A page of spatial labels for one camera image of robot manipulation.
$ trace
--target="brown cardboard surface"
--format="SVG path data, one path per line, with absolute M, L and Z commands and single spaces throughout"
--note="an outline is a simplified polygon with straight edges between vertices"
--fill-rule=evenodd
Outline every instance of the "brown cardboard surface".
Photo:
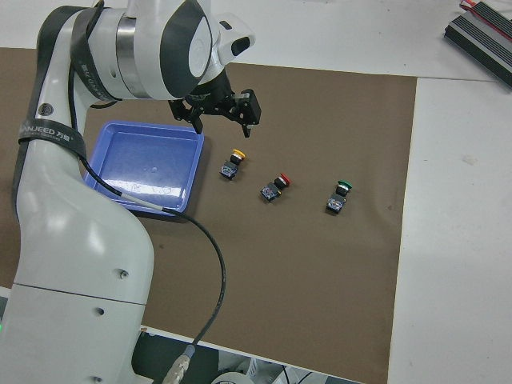
M 0 49 L 0 286 L 10 286 L 19 230 L 10 208 L 17 130 L 35 51 Z M 205 147 L 189 214 L 216 237 L 227 265 L 224 307 L 205 340 L 355 381 L 385 383 L 393 321 L 415 78 L 230 65 L 234 90 L 254 88 L 262 120 L 244 139 L 203 118 Z M 91 110 L 92 151 L 107 120 L 178 125 L 166 102 Z M 233 148 L 247 155 L 229 182 L 218 171 Z M 272 203 L 260 189 L 285 172 Z M 326 200 L 354 184 L 340 215 Z M 141 219 L 155 249 L 144 324 L 195 336 L 218 296 L 218 261 L 189 223 Z

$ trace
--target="black cable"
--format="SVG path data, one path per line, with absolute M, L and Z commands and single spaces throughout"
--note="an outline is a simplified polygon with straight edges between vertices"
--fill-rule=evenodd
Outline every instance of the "black cable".
M 116 104 L 117 102 L 108 102 L 107 104 L 93 104 L 92 106 L 90 106 L 91 108 L 94 108 L 96 110 L 102 110 L 104 108 L 108 108 L 114 104 Z
M 70 119 L 71 119 L 71 127 L 75 130 L 78 129 L 78 123 L 77 123 L 77 115 L 76 110 L 74 106 L 74 69 L 73 66 L 70 66 L 70 72 L 68 77 L 68 103 L 70 105 Z M 100 185 L 103 186 L 105 189 L 107 189 L 109 192 L 116 194 L 117 196 L 122 196 L 122 192 L 120 190 L 117 190 L 116 188 L 109 185 L 105 180 L 103 180 L 94 170 L 91 168 L 89 162 L 86 158 L 80 157 L 80 162 L 83 164 L 86 171 L 90 174 L 90 176 Z M 217 244 L 217 241 L 212 236 L 212 234 L 204 227 L 203 224 L 198 222 L 195 218 L 192 218 L 188 214 L 184 214 L 183 212 L 178 212 L 176 210 L 172 210 L 171 208 L 165 208 L 162 207 L 162 212 L 166 212 L 168 214 L 174 214 L 176 216 L 179 216 L 180 218 L 184 218 L 185 220 L 191 222 L 194 224 L 197 228 L 201 230 L 201 232 L 204 233 L 205 236 L 208 237 L 210 240 L 212 246 L 215 249 L 215 252 L 218 256 L 218 262 L 220 264 L 221 268 L 221 289 L 220 293 L 218 295 L 217 305 L 214 308 L 214 312 L 204 325 L 204 327 L 201 329 L 201 331 L 198 333 L 198 335 L 195 337 L 195 339 L 192 341 L 192 345 L 196 346 L 199 341 L 201 341 L 202 337 L 205 335 L 205 333 L 208 331 L 208 329 L 211 327 L 215 319 L 217 318 L 218 312 L 221 309 L 222 303 L 224 302 L 224 296 L 226 295 L 226 264 L 224 263 L 224 257 L 222 256 L 222 252 L 220 247 Z
M 286 372 L 286 367 L 285 366 L 281 366 L 282 367 L 282 371 L 285 373 L 285 376 L 286 376 L 286 384 L 290 384 L 290 378 L 288 377 L 288 373 Z
M 301 382 L 304 381 L 305 378 L 307 378 L 310 374 L 312 374 L 313 372 L 309 372 L 306 376 L 304 376 L 303 378 L 301 378 L 297 384 L 301 384 Z

